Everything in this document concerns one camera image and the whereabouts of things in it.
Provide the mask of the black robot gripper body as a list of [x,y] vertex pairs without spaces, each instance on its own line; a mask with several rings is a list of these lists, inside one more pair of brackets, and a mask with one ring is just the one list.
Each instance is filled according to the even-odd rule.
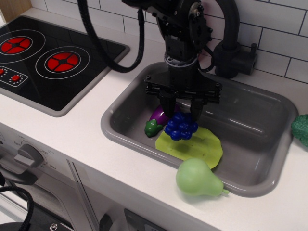
[[222,85],[207,78],[198,67],[197,59],[188,62],[165,59],[161,66],[155,66],[153,73],[144,77],[146,91],[152,95],[165,92],[192,102],[219,103]]

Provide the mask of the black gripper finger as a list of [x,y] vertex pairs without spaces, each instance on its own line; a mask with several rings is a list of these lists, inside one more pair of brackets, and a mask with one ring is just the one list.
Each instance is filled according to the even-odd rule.
[[190,113],[192,121],[197,121],[200,118],[200,115],[203,110],[203,99],[194,99],[191,101]]
[[172,117],[175,110],[176,98],[173,93],[160,90],[159,101],[162,109],[167,117]]

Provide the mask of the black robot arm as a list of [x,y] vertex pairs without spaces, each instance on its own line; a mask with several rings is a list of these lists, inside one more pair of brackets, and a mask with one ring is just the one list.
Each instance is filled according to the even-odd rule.
[[208,50],[212,32],[206,24],[201,2],[126,0],[124,3],[152,14],[165,42],[167,70],[144,78],[146,92],[157,95],[169,118],[174,114],[176,99],[189,100],[192,121],[197,121],[204,105],[219,102],[222,89],[219,83],[204,76],[214,64],[202,69],[198,61],[201,51]]

